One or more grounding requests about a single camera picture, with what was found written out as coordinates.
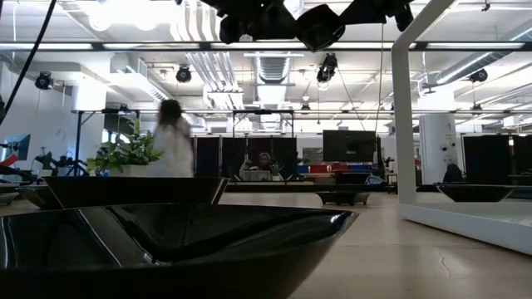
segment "black monitor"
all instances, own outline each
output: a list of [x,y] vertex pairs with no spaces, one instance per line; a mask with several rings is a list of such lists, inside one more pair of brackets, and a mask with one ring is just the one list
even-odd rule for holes
[[376,135],[373,131],[323,131],[325,162],[373,162],[375,149]]

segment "person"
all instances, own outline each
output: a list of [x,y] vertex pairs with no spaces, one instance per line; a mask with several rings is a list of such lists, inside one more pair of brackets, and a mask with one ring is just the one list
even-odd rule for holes
[[190,125],[182,117],[177,100],[160,103],[158,124],[154,133],[154,150],[163,157],[148,168],[149,177],[191,178],[194,176],[194,154],[190,145]]
[[449,163],[447,165],[447,171],[443,177],[443,183],[462,183],[464,178],[462,177],[462,171],[458,165]]
[[253,166],[253,161],[244,161],[240,167],[240,178],[244,177],[244,171],[272,171],[272,158],[268,153],[262,153],[259,155],[259,165]]

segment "potted plant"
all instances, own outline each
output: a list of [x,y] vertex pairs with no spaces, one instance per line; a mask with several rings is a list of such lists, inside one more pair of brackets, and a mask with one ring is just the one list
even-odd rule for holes
[[133,135],[126,135],[130,143],[124,142],[119,136],[116,142],[101,144],[94,159],[87,160],[87,171],[95,171],[96,175],[109,170],[110,176],[145,177],[148,165],[159,160],[163,153],[153,149],[153,136],[148,131],[140,134],[140,122],[135,121]]

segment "green leaves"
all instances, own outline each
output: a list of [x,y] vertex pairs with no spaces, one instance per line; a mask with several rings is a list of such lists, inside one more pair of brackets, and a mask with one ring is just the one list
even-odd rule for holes
[[140,122],[135,121],[133,135],[125,135],[129,144],[116,137],[116,142],[104,142],[96,152],[94,159],[87,160],[87,171],[94,170],[100,174],[109,169],[123,171],[123,165],[148,165],[150,162],[160,160],[163,153],[154,150],[153,135],[148,131],[140,135]]

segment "white column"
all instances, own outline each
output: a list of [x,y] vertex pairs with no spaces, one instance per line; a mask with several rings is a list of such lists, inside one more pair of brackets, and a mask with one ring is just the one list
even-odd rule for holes
[[408,48],[453,2],[454,0],[431,0],[392,47],[399,203],[416,203]]
[[[454,110],[455,96],[448,86],[420,96],[420,110]],[[455,116],[451,113],[422,115],[420,118],[421,173],[423,184],[443,181],[449,163],[458,163]]]
[[[106,107],[107,89],[101,83],[87,79],[80,81],[72,89],[74,110],[102,110]],[[101,132],[105,116],[94,114],[81,128],[80,159],[94,157],[100,148]]]

